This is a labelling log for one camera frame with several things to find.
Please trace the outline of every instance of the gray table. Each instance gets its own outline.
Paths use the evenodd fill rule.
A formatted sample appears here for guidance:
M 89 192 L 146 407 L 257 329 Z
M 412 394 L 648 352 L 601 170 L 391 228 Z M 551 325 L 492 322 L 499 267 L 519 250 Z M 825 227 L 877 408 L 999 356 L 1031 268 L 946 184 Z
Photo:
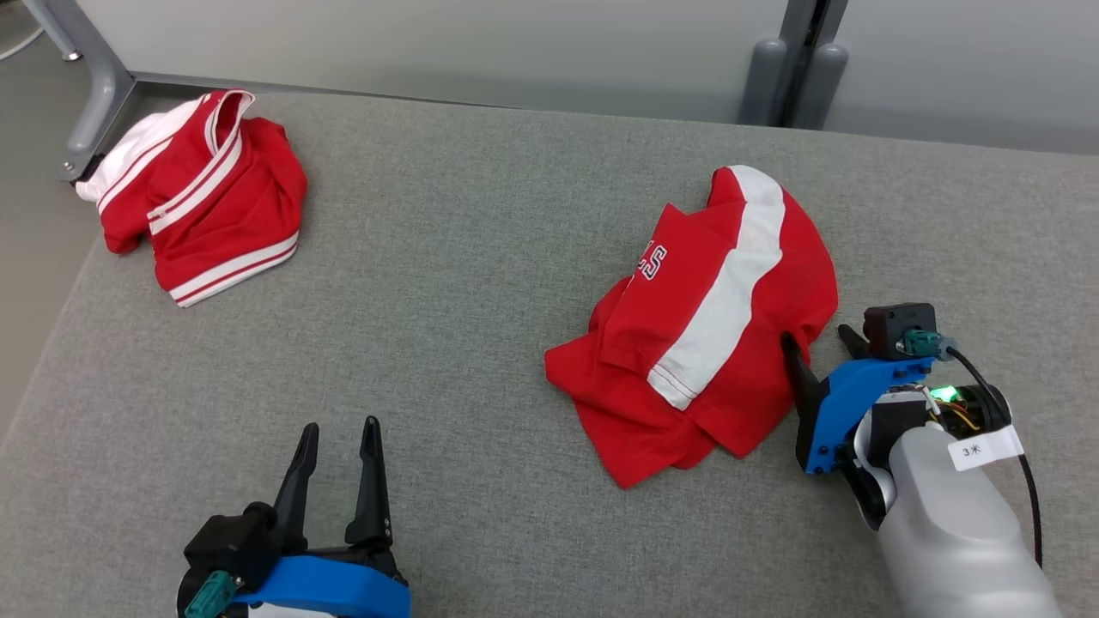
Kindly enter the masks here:
M 836 323 L 937 307 L 1014 406 L 1065 615 L 1099 615 L 1099 161 L 321 95 L 253 109 L 310 176 L 301 247 L 187 310 L 147 249 L 92 250 L 0 450 L 0 616 L 169 615 L 184 544 L 273 499 L 308 421 L 306 532 L 337 542 L 367 413 L 417 616 L 896 616 L 842 482 L 799 472 L 793 418 L 744 461 L 622 492 L 544 379 L 664 203 L 700 208 L 732 163 L 817 221 Z M 813 352 L 820 373 L 843 360 L 832 336 Z M 1029 528 L 1018 467 L 989 473 Z

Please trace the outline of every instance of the white label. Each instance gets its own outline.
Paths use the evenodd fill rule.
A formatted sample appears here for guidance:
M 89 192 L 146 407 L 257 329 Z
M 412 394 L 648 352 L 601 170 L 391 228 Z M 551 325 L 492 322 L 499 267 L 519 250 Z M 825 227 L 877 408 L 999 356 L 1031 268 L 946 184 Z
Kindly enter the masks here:
M 951 442 L 946 449 L 958 472 L 1023 454 L 1023 445 L 1012 424 L 999 431 Z

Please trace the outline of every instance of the red and white garment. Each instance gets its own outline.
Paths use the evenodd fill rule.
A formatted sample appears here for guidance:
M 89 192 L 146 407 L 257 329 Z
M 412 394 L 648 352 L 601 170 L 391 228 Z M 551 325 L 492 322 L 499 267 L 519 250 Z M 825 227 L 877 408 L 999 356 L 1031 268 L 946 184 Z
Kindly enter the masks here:
M 306 174 L 286 132 L 245 119 L 255 100 L 218 91 L 135 124 L 77 194 L 95 201 L 107 247 L 148 235 L 156 278 L 180 307 L 293 255 Z
M 630 487 L 715 444 L 747 455 L 790 409 L 781 333 L 808 350 L 837 300 L 831 257 L 798 202 L 757 169 L 723 167 L 704 210 L 665 207 L 588 334 L 546 352 L 546 376 Z

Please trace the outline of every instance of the white cable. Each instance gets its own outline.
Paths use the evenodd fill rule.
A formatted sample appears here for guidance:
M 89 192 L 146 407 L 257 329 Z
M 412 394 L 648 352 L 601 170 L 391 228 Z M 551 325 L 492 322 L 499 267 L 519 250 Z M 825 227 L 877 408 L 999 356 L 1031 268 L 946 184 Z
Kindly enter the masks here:
M 37 31 L 35 31 L 34 34 L 27 36 L 26 41 L 23 41 L 19 45 L 15 45 L 11 49 L 8 49 L 7 52 L 0 54 L 0 63 L 7 60 L 8 58 L 10 58 L 10 57 L 14 56 L 15 54 L 22 52 L 23 49 L 27 48 L 31 45 L 31 43 L 34 43 L 35 41 L 38 40 L 40 36 L 42 36 L 43 32 L 45 32 L 45 30 L 42 29 L 42 27 L 40 27 Z

